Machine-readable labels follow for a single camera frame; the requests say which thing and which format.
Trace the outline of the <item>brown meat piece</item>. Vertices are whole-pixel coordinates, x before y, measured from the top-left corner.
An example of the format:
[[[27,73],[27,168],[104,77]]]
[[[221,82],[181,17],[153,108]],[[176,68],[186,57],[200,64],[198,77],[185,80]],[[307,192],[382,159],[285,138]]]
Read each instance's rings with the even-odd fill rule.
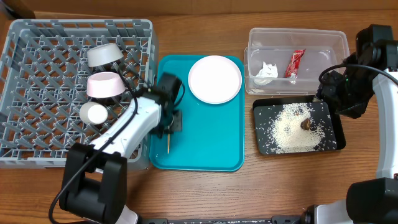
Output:
[[[306,131],[310,130],[310,128],[311,128],[311,121],[310,121],[310,119],[309,119],[309,118],[306,118],[304,121],[302,121],[301,124],[300,124],[300,127],[301,127],[303,130],[306,130]]]

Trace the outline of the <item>large white plate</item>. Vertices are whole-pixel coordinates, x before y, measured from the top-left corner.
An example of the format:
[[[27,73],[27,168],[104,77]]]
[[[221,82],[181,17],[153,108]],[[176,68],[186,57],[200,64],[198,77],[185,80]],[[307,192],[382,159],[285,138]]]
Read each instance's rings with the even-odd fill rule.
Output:
[[[238,66],[224,56],[210,55],[199,59],[188,73],[193,95],[208,104],[232,100],[240,91],[243,78]]]

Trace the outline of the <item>red snack wrapper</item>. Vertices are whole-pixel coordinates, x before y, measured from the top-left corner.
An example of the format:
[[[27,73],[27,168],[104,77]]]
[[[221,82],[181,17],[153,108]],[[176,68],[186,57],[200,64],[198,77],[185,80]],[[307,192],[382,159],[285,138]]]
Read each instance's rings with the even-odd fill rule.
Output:
[[[299,65],[302,57],[305,54],[305,51],[305,49],[294,50],[290,62],[288,63],[284,77],[289,78],[291,84],[295,84],[296,82],[295,79],[297,78]]]

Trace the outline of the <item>pink shallow bowl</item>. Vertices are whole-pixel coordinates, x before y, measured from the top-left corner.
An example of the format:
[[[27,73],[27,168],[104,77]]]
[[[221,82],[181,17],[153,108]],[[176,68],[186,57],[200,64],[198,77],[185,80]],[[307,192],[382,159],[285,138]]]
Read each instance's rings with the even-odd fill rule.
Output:
[[[92,98],[110,98],[126,90],[118,73],[99,72],[87,79],[87,95]]]

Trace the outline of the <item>white small cup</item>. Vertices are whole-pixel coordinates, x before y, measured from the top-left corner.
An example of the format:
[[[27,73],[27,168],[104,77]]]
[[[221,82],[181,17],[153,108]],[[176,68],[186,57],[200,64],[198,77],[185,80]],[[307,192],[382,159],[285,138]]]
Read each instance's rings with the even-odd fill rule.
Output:
[[[85,124],[102,124],[108,118],[108,111],[103,105],[91,101],[81,106],[79,117]]]

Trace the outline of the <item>white tissue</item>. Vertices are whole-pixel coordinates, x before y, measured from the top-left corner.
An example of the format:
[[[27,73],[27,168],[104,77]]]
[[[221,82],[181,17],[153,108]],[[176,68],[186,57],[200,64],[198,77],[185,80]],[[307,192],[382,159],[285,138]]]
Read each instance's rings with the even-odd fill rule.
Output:
[[[276,64],[262,63],[262,68],[258,74],[254,77],[254,83],[256,85],[266,85],[270,83],[273,78],[278,77],[278,70]]]

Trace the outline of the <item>grey-green bowl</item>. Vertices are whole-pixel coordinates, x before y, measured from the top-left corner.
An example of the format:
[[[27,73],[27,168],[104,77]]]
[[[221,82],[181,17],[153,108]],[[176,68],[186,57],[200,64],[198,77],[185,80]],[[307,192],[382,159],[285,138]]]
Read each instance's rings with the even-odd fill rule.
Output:
[[[87,51],[89,67],[98,67],[123,58],[124,55],[114,43],[99,45]]]

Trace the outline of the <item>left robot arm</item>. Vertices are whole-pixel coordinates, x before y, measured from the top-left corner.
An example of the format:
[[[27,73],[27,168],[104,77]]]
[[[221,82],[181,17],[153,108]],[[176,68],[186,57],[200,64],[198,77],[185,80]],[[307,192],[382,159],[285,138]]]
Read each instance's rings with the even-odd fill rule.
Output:
[[[123,115],[90,144],[76,142],[68,150],[62,188],[49,208],[82,218],[82,223],[139,222],[126,205],[127,160],[148,134],[162,137],[182,130],[182,112],[176,107],[185,94],[181,79],[163,73],[157,84],[132,93]]]

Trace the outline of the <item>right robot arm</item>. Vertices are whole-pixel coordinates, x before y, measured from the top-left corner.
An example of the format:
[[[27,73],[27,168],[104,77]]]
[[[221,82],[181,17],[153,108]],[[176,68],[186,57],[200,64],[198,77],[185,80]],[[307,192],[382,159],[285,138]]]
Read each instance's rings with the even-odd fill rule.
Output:
[[[392,27],[356,34],[356,52],[319,76],[315,97],[333,114],[359,118],[376,97],[380,151],[376,177],[351,184],[344,200],[312,205],[301,223],[397,223],[397,41]]]

